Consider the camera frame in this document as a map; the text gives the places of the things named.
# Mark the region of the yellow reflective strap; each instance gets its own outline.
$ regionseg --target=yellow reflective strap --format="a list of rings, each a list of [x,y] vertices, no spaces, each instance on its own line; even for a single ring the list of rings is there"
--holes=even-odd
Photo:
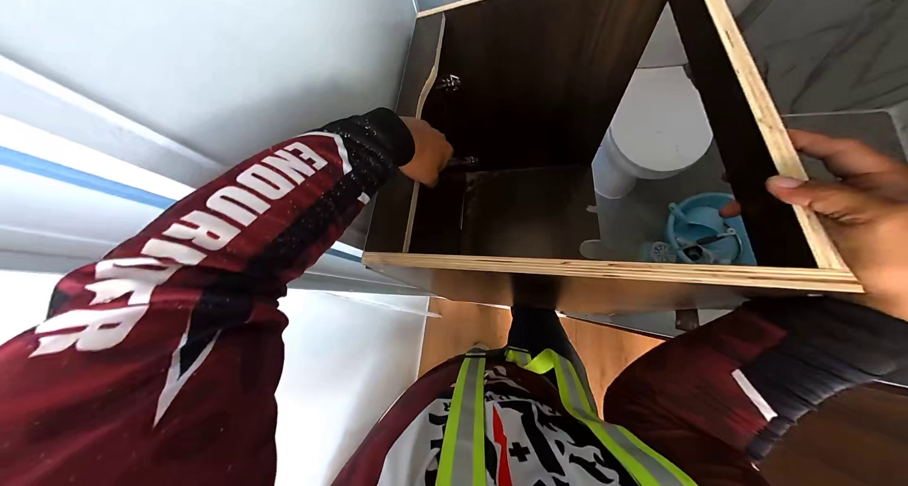
[[[590,406],[589,399],[592,397],[592,394],[589,393],[586,384],[580,380],[580,375],[577,374],[574,364],[572,364],[570,360],[564,360],[564,364],[567,364],[567,369],[570,371],[571,378],[574,380],[577,391],[581,392],[580,400],[583,402],[583,407],[586,408],[586,413],[589,413],[594,418],[598,419],[599,411],[596,410],[596,406]]]
[[[616,428],[618,428],[619,432],[621,432],[626,437],[628,437],[628,440],[630,440],[631,443],[633,443],[635,446],[637,446],[640,450],[642,450],[646,454],[649,454],[649,456],[651,458],[658,461],[660,465],[662,465],[665,469],[670,471],[672,473],[672,475],[675,476],[675,479],[678,480],[678,482],[680,482],[681,484],[684,484],[684,486],[697,486],[697,483],[693,479],[691,479],[690,476],[687,475],[687,473],[685,473],[684,470],[675,466],[675,463],[667,460],[665,457],[662,456],[662,454],[659,454],[658,452],[653,451],[648,445],[643,443],[643,441],[640,438],[638,438],[634,434],[630,433],[630,431],[628,431],[624,426],[619,426],[618,424],[612,424],[612,425],[615,426]]]
[[[542,353],[536,355],[536,358],[529,361],[529,364],[524,366],[524,369],[531,373],[545,374],[555,367],[555,362],[557,362],[558,359],[557,353],[552,350],[543,350]]]
[[[640,486],[697,486],[684,470],[652,450],[626,428],[603,422],[596,410],[592,392],[568,359],[551,349],[544,350],[529,361],[528,353],[519,351],[508,350],[505,358],[537,374],[547,373],[554,368],[559,399],[565,410],[596,435]]]
[[[527,364],[529,364],[529,353],[508,349],[505,351],[505,360],[517,364],[520,367],[527,367]]]
[[[473,486],[486,486],[485,370],[486,358],[483,357],[480,359],[480,373],[476,375],[476,408],[473,410]]]
[[[441,441],[441,457],[438,459],[438,473],[435,476],[435,486],[449,486],[451,472],[454,469],[454,448],[457,443],[457,430],[460,425],[460,408],[463,406],[463,385],[467,382],[467,370],[470,368],[470,359],[464,359],[460,364],[457,383],[454,384],[454,396],[448,411],[448,422],[445,427],[445,436]]]
[[[643,464],[635,460],[627,451],[624,450],[612,437],[608,436],[606,429],[602,426],[602,421],[599,420],[597,416],[593,416],[588,410],[586,413],[580,413],[577,411],[574,403],[570,399],[570,392],[568,387],[568,379],[561,370],[560,364],[555,368],[555,376],[559,381],[559,396],[561,398],[561,404],[564,405],[565,409],[571,414],[572,417],[577,419],[580,422],[586,424],[586,427],[589,428],[593,434],[596,435],[596,438],[606,446],[609,452],[615,456],[615,459],[618,460],[628,472],[637,480],[640,486],[659,486],[659,483],[653,477],[653,474],[646,469]]]

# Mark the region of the wooden floor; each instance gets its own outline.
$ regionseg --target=wooden floor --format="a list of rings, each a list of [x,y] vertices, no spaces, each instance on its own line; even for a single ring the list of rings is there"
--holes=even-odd
[[[433,298],[428,305],[440,318],[427,318],[419,375],[482,342],[501,348],[507,342],[510,311],[487,305]],[[602,396],[625,367],[662,341],[585,321],[561,318],[567,338],[586,367],[589,387],[602,410]]]
[[[422,375],[476,342],[505,345],[510,312],[486,305],[433,299],[422,344]],[[562,318],[601,404],[608,385],[637,357],[662,341]],[[908,391],[859,387],[836,395],[794,426],[761,463],[773,486],[908,484]]]

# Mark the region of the wooden cabinet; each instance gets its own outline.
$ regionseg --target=wooden cabinet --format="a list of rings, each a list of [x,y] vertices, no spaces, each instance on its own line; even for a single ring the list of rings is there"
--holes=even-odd
[[[598,236],[590,161],[666,2],[721,157],[707,174],[742,203],[758,266],[578,253]],[[438,295],[616,312],[862,290],[817,217],[764,188],[774,174],[806,176],[724,0],[465,0],[421,12],[398,111],[445,132],[455,163],[433,189],[403,175],[382,188],[363,262]]]

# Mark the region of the white toilet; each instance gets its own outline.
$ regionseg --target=white toilet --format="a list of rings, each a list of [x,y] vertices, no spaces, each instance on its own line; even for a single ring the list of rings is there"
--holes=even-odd
[[[735,15],[753,0],[725,0]],[[619,199],[638,178],[664,179],[696,162],[713,141],[687,55],[666,5],[593,159],[596,193]]]

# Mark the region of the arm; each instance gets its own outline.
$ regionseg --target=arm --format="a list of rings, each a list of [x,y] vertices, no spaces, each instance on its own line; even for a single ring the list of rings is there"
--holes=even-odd
[[[437,176],[449,145],[425,168],[414,125],[377,109],[276,144],[66,275],[0,347],[0,482],[273,480],[277,299],[399,165]]]
[[[756,300],[658,346],[609,387],[605,414],[707,484],[766,484],[751,463],[836,392],[908,364],[908,167],[850,139],[791,132],[839,182],[768,189],[821,215],[864,285],[859,304]]]

